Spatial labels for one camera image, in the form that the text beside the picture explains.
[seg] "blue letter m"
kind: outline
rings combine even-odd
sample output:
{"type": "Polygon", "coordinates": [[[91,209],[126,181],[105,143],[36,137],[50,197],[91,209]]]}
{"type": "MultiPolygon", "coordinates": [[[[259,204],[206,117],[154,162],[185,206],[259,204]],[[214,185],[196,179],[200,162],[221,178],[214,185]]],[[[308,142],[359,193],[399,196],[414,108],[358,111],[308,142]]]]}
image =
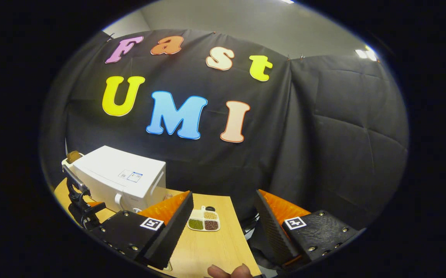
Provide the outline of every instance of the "blue letter m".
{"type": "Polygon", "coordinates": [[[152,93],[154,99],[153,117],[146,131],[151,134],[162,134],[161,119],[165,122],[166,132],[172,135],[182,122],[177,132],[178,136],[187,139],[199,139],[201,134],[197,131],[199,118],[208,101],[203,97],[191,96],[177,110],[172,94],[162,90],[152,93]]]}

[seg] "wooden table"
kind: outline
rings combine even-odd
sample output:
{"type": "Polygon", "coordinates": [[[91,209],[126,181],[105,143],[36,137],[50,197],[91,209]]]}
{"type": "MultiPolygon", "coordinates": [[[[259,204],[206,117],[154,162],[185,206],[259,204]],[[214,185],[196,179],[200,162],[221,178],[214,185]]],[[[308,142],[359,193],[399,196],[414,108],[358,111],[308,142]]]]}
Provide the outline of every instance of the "wooden table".
{"type": "MultiPolygon", "coordinates": [[[[166,191],[173,196],[181,193],[170,189],[166,189],[166,191]]],[[[68,206],[71,203],[68,193],[66,179],[64,179],[55,189],[55,197],[73,219],[68,211],[68,206]]],[[[220,230],[200,232],[191,230],[186,225],[170,258],[172,271],[160,271],[149,267],[179,278],[202,278],[209,277],[207,269],[211,264],[232,273],[236,267],[244,263],[249,267],[252,276],[260,275],[260,270],[240,228],[230,197],[194,193],[193,199],[194,209],[201,209],[201,206],[212,206],[216,209],[216,213],[220,217],[220,230]]],[[[84,201],[94,202],[88,196],[84,196],[84,201]]],[[[114,214],[115,212],[112,210],[103,209],[96,213],[96,216],[100,222],[103,222],[114,214]]]]}

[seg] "yellow letter u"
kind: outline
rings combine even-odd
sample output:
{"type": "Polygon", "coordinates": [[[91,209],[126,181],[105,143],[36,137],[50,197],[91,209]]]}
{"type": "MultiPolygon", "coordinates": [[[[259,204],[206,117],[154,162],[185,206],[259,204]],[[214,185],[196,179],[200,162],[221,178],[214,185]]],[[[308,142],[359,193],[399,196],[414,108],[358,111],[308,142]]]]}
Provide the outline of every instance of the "yellow letter u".
{"type": "Polygon", "coordinates": [[[124,78],[121,76],[112,76],[106,79],[106,90],[104,90],[103,96],[103,110],[108,115],[121,117],[128,114],[132,110],[139,86],[144,83],[146,79],[142,76],[132,76],[127,79],[127,82],[129,82],[129,89],[127,90],[125,102],[122,105],[117,105],[115,104],[115,95],[117,94],[118,85],[123,81],[124,78]]]}

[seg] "finger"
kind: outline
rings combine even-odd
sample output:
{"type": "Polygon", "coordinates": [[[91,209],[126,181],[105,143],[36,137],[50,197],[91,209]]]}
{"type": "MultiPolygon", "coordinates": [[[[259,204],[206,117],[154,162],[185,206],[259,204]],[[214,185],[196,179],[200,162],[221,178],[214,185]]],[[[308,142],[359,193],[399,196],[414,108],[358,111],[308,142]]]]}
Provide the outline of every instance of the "finger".
{"type": "Polygon", "coordinates": [[[241,266],[237,267],[232,272],[232,278],[252,278],[252,274],[250,269],[245,265],[242,264],[241,266]]]}
{"type": "Polygon", "coordinates": [[[230,273],[226,273],[214,264],[208,267],[208,274],[213,278],[230,278],[230,273]]]}

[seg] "white container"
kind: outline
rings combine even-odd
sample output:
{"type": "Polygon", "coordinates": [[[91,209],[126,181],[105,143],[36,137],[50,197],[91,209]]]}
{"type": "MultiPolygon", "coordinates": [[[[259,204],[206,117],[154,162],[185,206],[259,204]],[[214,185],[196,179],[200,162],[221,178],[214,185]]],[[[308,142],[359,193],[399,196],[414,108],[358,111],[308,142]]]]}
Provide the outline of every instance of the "white container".
{"type": "Polygon", "coordinates": [[[187,221],[187,227],[189,227],[189,229],[193,229],[194,231],[216,232],[221,227],[220,217],[218,216],[218,213],[216,213],[214,211],[206,210],[205,206],[201,206],[201,209],[194,209],[194,210],[192,210],[191,216],[189,217],[189,220],[187,221]],[[213,218],[206,218],[204,213],[211,213],[216,218],[215,219],[213,219],[213,218]],[[189,226],[189,221],[190,220],[202,221],[202,229],[194,229],[191,226],[189,226]],[[206,229],[206,221],[215,221],[218,224],[218,228],[217,229],[211,229],[211,230],[210,229],[206,229]]]}
{"type": "Polygon", "coordinates": [[[163,200],[166,163],[108,146],[74,161],[62,161],[91,191],[96,202],[118,212],[138,212],[163,200]]]}

